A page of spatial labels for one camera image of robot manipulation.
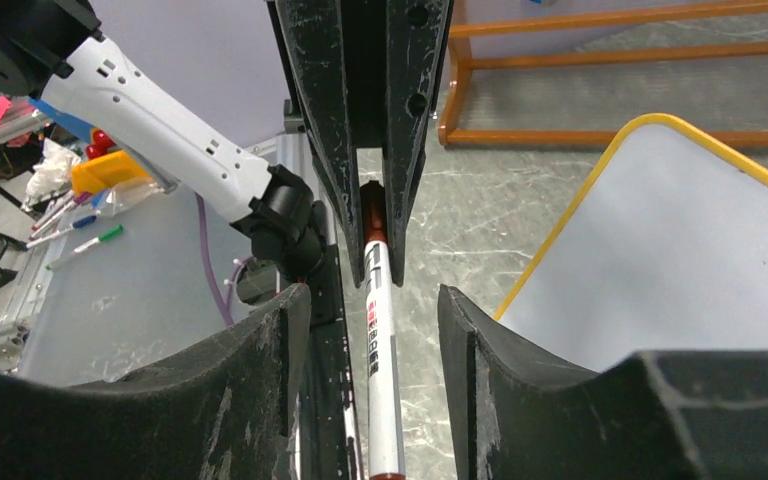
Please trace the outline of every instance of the yellow edge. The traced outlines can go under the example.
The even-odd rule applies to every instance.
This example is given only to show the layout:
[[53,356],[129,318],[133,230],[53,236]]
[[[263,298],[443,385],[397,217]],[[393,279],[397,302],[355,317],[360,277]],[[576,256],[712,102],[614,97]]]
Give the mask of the yellow edge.
[[572,217],[573,213],[575,213],[576,209],[578,209],[578,206],[581,205],[581,202],[590,191],[590,188],[594,183],[596,183],[596,179],[599,178],[599,175],[601,175],[603,171],[605,171],[605,167],[608,166],[608,163],[611,161],[614,154],[617,153],[617,150],[620,148],[620,145],[622,145],[623,141],[625,141],[626,137],[628,137],[631,132],[637,130],[643,125],[652,123],[666,125],[673,130],[676,130],[677,132],[696,142],[698,145],[704,147],[714,155],[717,155],[723,160],[729,162],[736,168],[742,170],[747,175],[768,187],[768,170],[766,168],[758,165],[746,156],[733,150],[728,145],[711,137],[707,133],[699,130],[684,120],[664,113],[650,113],[637,117],[634,120],[628,122],[617,133],[617,136],[614,137],[614,139],[611,141],[611,144],[608,145],[607,150],[605,150],[605,153],[602,154],[602,157],[599,159],[599,162],[596,163],[596,166],[593,167],[593,171],[590,172],[590,175],[587,176],[587,179],[584,181],[584,185],[582,185],[581,189],[578,191],[578,193],[576,193],[575,198],[573,198],[572,203],[570,203],[570,206],[567,207],[567,210],[563,215],[561,215],[561,219],[558,221],[558,224],[555,225],[555,228],[553,228],[549,236],[546,237],[543,245],[541,245],[540,249],[537,250],[537,254],[534,255],[534,258],[519,277],[519,280],[517,280],[517,282],[514,284],[514,287],[511,289],[510,293],[508,293],[508,296],[505,297],[505,301],[502,302],[502,305],[500,305],[496,310],[496,313],[493,317],[497,321],[502,318],[502,315],[504,315],[505,311],[508,309],[508,306],[510,306],[511,302],[513,302],[514,298],[516,298],[516,296],[519,294],[519,291],[522,289],[525,281],[528,280],[528,277],[531,276],[531,273],[535,268],[537,268],[540,260],[546,256],[546,252],[549,251],[549,247],[552,246],[552,243],[556,238],[558,238],[558,235],[561,233],[561,230],[564,229],[564,226]]

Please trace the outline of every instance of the yellow bin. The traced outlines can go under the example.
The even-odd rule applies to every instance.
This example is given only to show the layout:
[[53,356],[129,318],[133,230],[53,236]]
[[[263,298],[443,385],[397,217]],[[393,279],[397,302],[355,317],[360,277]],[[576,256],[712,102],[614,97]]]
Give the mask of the yellow bin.
[[75,194],[98,193],[126,180],[151,177],[122,150],[108,153],[72,167],[72,191]]

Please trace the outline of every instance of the red ball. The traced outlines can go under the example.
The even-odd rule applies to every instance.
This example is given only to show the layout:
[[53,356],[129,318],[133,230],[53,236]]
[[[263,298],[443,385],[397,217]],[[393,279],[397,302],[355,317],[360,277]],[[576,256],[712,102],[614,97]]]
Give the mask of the red ball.
[[107,155],[107,149],[101,148],[98,145],[90,145],[85,149],[85,151],[87,152],[87,158],[90,160]]
[[113,139],[104,133],[104,130],[95,129],[92,133],[93,145],[98,145],[105,151],[112,148],[114,143]]

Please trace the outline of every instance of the gray floor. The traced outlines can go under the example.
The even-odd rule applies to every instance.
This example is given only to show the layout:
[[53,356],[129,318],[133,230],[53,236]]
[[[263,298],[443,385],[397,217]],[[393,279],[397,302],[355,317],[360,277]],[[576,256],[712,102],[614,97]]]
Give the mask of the gray floor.
[[[639,27],[588,48],[761,39],[768,39],[768,16]],[[705,128],[768,128],[768,77],[762,75],[768,75],[768,59],[729,62],[696,70],[638,66],[619,76],[591,68],[488,74],[476,83],[464,125],[619,128],[637,114],[667,110]],[[751,155],[768,167],[768,151]],[[405,286],[394,293],[411,478],[456,478],[437,337],[440,284],[457,286],[495,310],[599,156],[595,150],[444,150],[436,134],[429,135],[408,232]],[[364,177],[376,177],[379,164],[377,153],[361,153]],[[0,201],[0,228],[26,233],[29,222],[11,208]],[[351,278],[348,270],[343,278]],[[353,361],[362,372],[364,298],[349,283],[345,289]],[[0,291],[0,314],[8,290]],[[366,382],[362,375],[355,381],[365,438]]]

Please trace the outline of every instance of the wooden frame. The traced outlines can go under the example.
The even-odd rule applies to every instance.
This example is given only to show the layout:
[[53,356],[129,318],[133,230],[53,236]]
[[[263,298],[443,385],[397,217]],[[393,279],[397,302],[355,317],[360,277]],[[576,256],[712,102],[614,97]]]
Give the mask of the wooden frame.
[[[473,58],[470,38],[483,35],[540,32],[561,29],[633,25],[710,17],[768,13],[768,0],[731,0],[672,7],[643,8],[615,12],[529,18],[504,22],[467,24],[464,0],[455,4],[449,32],[451,62],[450,91],[440,116],[438,138],[448,146],[454,143],[530,144],[530,145],[608,145],[616,131],[601,130],[464,130],[458,120],[475,70],[542,68],[568,65],[641,63],[699,58],[768,55],[768,42],[701,47],[652,48],[632,51],[566,53],[505,58]],[[732,147],[768,147],[768,131],[708,132]]]

